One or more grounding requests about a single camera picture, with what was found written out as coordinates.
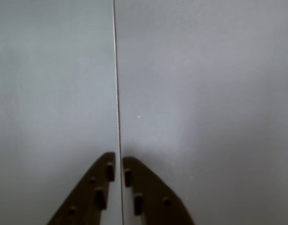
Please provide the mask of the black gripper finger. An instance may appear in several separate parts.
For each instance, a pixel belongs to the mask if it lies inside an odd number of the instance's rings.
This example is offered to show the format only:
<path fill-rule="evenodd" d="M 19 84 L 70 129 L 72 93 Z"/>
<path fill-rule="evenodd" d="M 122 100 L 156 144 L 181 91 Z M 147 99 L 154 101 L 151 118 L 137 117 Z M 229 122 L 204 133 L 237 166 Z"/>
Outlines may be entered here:
<path fill-rule="evenodd" d="M 109 184 L 115 180 L 116 155 L 106 152 L 87 170 L 49 225 L 99 225 L 107 209 Z"/>
<path fill-rule="evenodd" d="M 123 158 L 124 182 L 133 193 L 133 213 L 147 225 L 193 225 L 194 220 L 176 193 L 135 157 Z"/>

